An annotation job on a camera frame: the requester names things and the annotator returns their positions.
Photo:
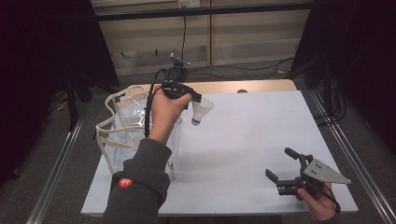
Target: cable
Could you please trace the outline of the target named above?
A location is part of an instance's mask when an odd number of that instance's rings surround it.
[[[337,113],[338,111],[340,111],[341,104],[340,104],[340,100],[338,99],[337,92],[338,92],[338,89],[335,89],[335,94],[334,94],[333,102],[332,102],[332,111],[330,113],[328,111],[325,111],[324,113],[322,113],[320,115],[314,116],[314,119],[323,119],[323,117],[325,117],[325,116],[332,116],[335,113]]]
[[[288,60],[293,60],[293,59],[294,58],[286,58],[286,59],[279,61],[278,63],[275,63],[275,64],[267,66],[267,67],[261,67],[261,68],[244,68],[244,67],[229,66],[229,65],[214,65],[214,66],[207,66],[207,67],[202,67],[202,68],[197,68],[197,69],[190,69],[190,71],[196,72],[196,71],[201,71],[201,70],[205,70],[208,68],[233,68],[233,69],[241,69],[241,70],[248,70],[248,71],[257,71],[257,70],[264,70],[264,69],[279,66],[283,62],[288,61]]]
[[[335,212],[337,214],[340,214],[341,212],[341,206],[340,204],[335,200],[334,194],[332,193],[332,190],[330,190],[330,188],[328,188],[326,185],[324,185],[330,192],[330,194],[332,196],[330,196],[328,193],[326,193],[325,191],[323,191],[322,189],[318,189],[317,187],[315,187],[314,185],[307,183],[307,185],[311,188],[313,188],[314,190],[317,190],[319,193],[321,193],[323,196],[325,196],[326,198],[328,198],[330,201],[332,201],[335,204]]]
[[[184,16],[184,32],[183,32],[183,47],[181,48],[181,60],[184,60],[184,44],[186,43],[186,16]]]
[[[145,136],[146,137],[149,137],[149,118],[150,118],[150,112],[151,112],[151,104],[152,104],[152,100],[154,98],[152,91],[154,89],[155,81],[157,80],[157,77],[161,72],[165,73],[166,69],[162,68],[154,75],[154,77],[151,80],[151,85],[149,87],[148,101],[146,103],[146,113],[145,113]]]
[[[204,76],[219,77],[219,78],[228,79],[228,80],[244,80],[244,79],[238,79],[238,78],[232,78],[232,77],[221,77],[221,76],[217,76],[217,75],[209,74],[209,73],[193,73],[193,72],[200,71],[200,70],[204,70],[204,69],[207,69],[207,68],[232,68],[232,69],[242,69],[242,70],[257,71],[257,70],[264,70],[264,69],[268,69],[268,68],[274,67],[275,69],[274,69],[274,71],[273,71],[270,75],[268,75],[268,76],[266,76],[266,77],[262,77],[262,78],[257,79],[257,80],[263,80],[263,79],[266,79],[266,78],[268,78],[268,77],[273,76],[273,75],[275,74],[275,72],[276,72],[277,67],[278,67],[280,64],[282,64],[282,63],[284,63],[284,62],[286,62],[286,61],[288,61],[288,60],[292,60],[292,59],[294,59],[294,58],[287,58],[287,59],[284,59],[284,60],[279,61],[279,62],[276,63],[276,64],[273,64],[273,65],[270,65],[270,66],[267,66],[267,67],[262,67],[262,68],[243,68],[243,67],[235,67],[235,66],[227,66],[227,65],[218,65],[218,66],[208,66],[208,67],[199,68],[199,69],[195,69],[195,70],[191,70],[191,69],[190,69],[190,70],[189,70],[189,73],[191,73],[191,74],[193,74],[193,75],[204,75]]]
[[[334,124],[334,123],[340,121],[341,119],[343,119],[345,117],[345,115],[347,113],[347,101],[346,101],[346,98],[345,98],[344,94],[341,93],[341,96],[342,96],[343,102],[344,102],[344,110],[343,110],[343,113],[342,113],[341,117],[337,118],[339,116],[339,114],[338,114],[337,116],[334,116],[334,118],[332,118],[331,120],[327,120],[325,122],[318,123],[317,124],[318,126]]]

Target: wall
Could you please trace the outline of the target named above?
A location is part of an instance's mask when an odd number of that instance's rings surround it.
[[[279,3],[278,0],[212,0],[212,6],[247,6],[257,4]],[[208,7],[210,1],[201,1],[201,7]],[[156,2],[149,4],[134,4],[114,7],[96,7],[97,13],[145,11],[154,9],[177,8],[177,1]],[[191,16],[186,19],[185,50],[204,50],[205,55],[190,57],[205,61],[206,64],[231,63],[233,58],[245,58],[245,61],[271,58],[280,59],[294,55],[299,38],[302,35],[309,10],[278,11],[244,14],[227,14],[213,16]],[[142,19],[133,21],[101,21],[104,37],[110,53],[175,51],[180,54],[183,41],[183,18]],[[276,42],[279,50],[266,46]],[[252,44],[258,44],[262,51]]]

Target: human hand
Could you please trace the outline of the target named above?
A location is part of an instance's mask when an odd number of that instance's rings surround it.
[[[325,183],[328,187],[323,186],[323,191],[328,195],[332,195],[332,184]],[[315,222],[324,221],[335,216],[334,203],[327,197],[320,195],[318,199],[313,198],[305,189],[297,190],[300,197],[308,204],[309,213]]]
[[[151,105],[152,129],[148,138],[166,144],[174,124],[192,96],[188,93],[176,100],[169,99],[161,89],[156,86]]]

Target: white tabletop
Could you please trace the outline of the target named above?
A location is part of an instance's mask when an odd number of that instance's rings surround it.
[[[176,179],[160,216],[273,215],[307,211],[294,196],[279,196],[265,169],[280,180],[299,175],[290,147],[338,168],[299,91],[204,94],[215,108],[199,126],[192,106],[182,114]],[[81,213],[101,216],[111,175],[100,160]],[[358,208],[345,185],[333,185],[344,212]]]

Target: metal rail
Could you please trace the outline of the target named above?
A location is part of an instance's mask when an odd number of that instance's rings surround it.
[[[326,110],[323,106],[323,99],[321,98],[320,94],[317,91],[311,91],[310,93],[320,113],[326,114]],[[328,116],[326,116],[325,119],[328,122],[332,120],[332,118]],[[346,158],[348,159],[350,165],[355,171],[358,179],[361,181],[361,184],[363,185],[367,194],[372,200],[379,215],[387,224],[396,223],[395,213],[393,212],[393,209],[390,206],[387,198],[382,193],[382,190],[379,188],[379,186],[374,182],[370,174],[367,172],[366,168],[361,162],[361,159],[359,158],[358,154],[356,154],[355,149],[352,147],[352,145],[350,145],[347,137],[344,135],[340,126],[333,121],[328,125],[328,127],[332,131],[332,134],[334,135],[334,138],[338,142],[340,148],[346,155]]]
[[[49,18],[55,22],[82,22],[82,21],[124,21],[150,18],[166,17],[184,17],[184,16],[202,16],[202,15],[219,15],[234,13],[250,13],[265,11],[288,11],[288,10],[305,10],[314,7],[329,7],[342,4],[342,1],[310,1],[297,3],[281,4],[261,4],[251,6],[230,6],[230,7],[189,7],[189,8],[171,8],[161,10],[121,12],[121,13],[98,13],[93,16],[67,16]]]
[[[37,202],[35,203],[35,207],[30,214],[26,224],[40,224],[48,207],[50,205],[50,201],[52,199],[53,194],[55,193],[56,187],[58,186],[58,182],[62,176],[62,172],[64,171],[64,166],[66,165],[69,154],[73,148],[74,143],[78,137],[79,130],[81,128],[82,120],[87,116],[88,108],[90,107],[91,102],[85,103],[82,114],[74,127],[74,129],[69,132],[64,142],[64,146],[61,150],[61,153],[58,157],[58,160],[55,162],[54,167],[52,168],[52,172],[49,175],[49,179],[47,180],[46,185],[38,197]]]

